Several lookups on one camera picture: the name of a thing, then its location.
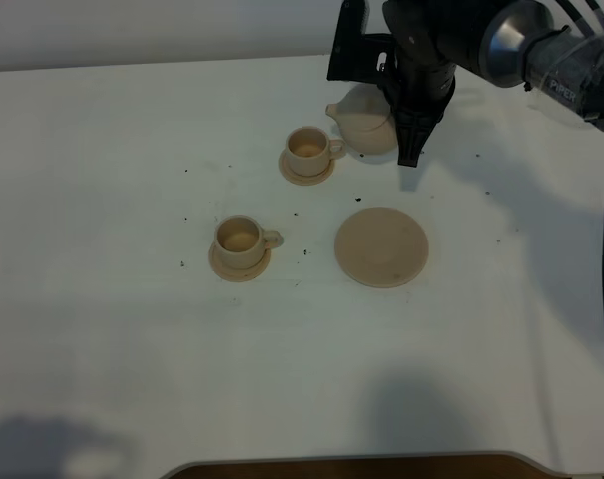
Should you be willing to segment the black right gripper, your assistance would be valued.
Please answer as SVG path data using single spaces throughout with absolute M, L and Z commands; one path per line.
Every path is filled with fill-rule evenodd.
M 385 1 L 382 14 L 395 41 L 399 104 L 406 109 L 393 113 L 397 162 L 416 168 L 453 95 L 456 67 L 437 47 L 438 26 L 430 1 Z

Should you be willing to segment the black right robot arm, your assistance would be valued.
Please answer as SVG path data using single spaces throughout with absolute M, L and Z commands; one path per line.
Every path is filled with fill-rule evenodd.
M 395 42 L 383 92 L 398 141 L 398 162 L 416 167 L 442 119 L 463 68 L 499 88 L 524 85 L 604 132 L 604 32 L 579 16 L 557 29 L 538 1 L 387 1 Z

